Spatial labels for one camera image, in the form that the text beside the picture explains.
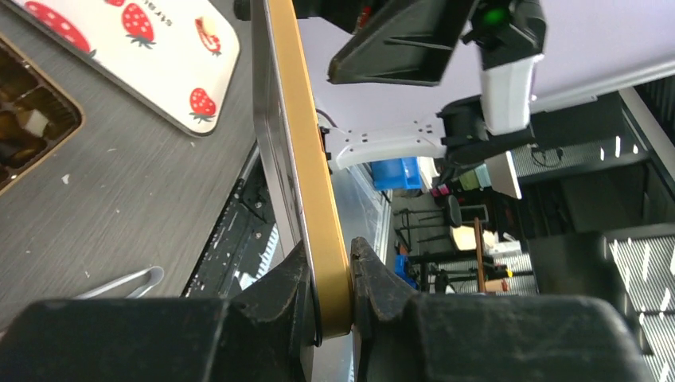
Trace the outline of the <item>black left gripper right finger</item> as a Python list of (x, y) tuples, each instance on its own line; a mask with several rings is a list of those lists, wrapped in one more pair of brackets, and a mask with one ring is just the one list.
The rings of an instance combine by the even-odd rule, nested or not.
[(581, 296), (429, 294), (351, 243), (359, 381), (650, 381), (619, 313)]

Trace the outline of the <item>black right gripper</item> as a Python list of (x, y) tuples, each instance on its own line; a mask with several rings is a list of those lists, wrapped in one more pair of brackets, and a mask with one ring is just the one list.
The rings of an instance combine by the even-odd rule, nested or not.
[(439, 85), (458, 44), (475, 44), (482, 68), (542, 53), (538, 1), (295, 1), (298, 19), (321, 18), (351, 39), (328, 67), (332, 84)]

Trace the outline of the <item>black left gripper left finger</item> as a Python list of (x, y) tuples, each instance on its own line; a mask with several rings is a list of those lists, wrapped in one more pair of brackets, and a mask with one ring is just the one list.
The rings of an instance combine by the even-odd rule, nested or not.
[(299, 244), (233, 299), (51, 300), (1, 341), (4, 381), (308, 381), (314, 310)]

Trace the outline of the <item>metal tongs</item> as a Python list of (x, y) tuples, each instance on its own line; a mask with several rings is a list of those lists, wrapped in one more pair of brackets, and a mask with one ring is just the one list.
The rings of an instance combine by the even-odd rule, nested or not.
[(141, 298), (155, 288), (165, 277), (165, 270), (160, 266), (152, 266), (141, 271), (136, 271), (108, 283), (95, 287), (83, 294), (78, 294), (74, 299), (92, 299), (109, 294), (113, 290), (127, 288), (125, 298)]

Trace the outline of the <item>silver box lid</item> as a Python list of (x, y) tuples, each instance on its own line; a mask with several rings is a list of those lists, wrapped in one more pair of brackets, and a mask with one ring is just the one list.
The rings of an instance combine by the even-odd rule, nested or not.
[(284, 254), (302, 244), (318, 340), (352, 325), (349, 260), (291, 1), (252, 1), (254, 129)]

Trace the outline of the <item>gold chocolate tray box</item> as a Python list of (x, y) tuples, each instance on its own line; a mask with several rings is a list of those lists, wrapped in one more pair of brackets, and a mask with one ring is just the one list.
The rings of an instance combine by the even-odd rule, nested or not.
[(1, 37), (1, 191), (43, 162), (83, 125), (80, 105)]

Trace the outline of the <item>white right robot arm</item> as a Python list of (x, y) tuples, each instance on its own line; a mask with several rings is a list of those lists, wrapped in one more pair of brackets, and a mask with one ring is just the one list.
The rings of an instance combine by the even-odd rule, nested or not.
[(350, 33), (331, 59), (332, 84), (440, 84), (455, 50), (475, 45), (481, 92), (401, 127), (322, 130), (335, 169), (399, 157), (470, 170), (534, 140), (530, 105), (547, 23), (538, 1), (297, 1), (297, 18)]

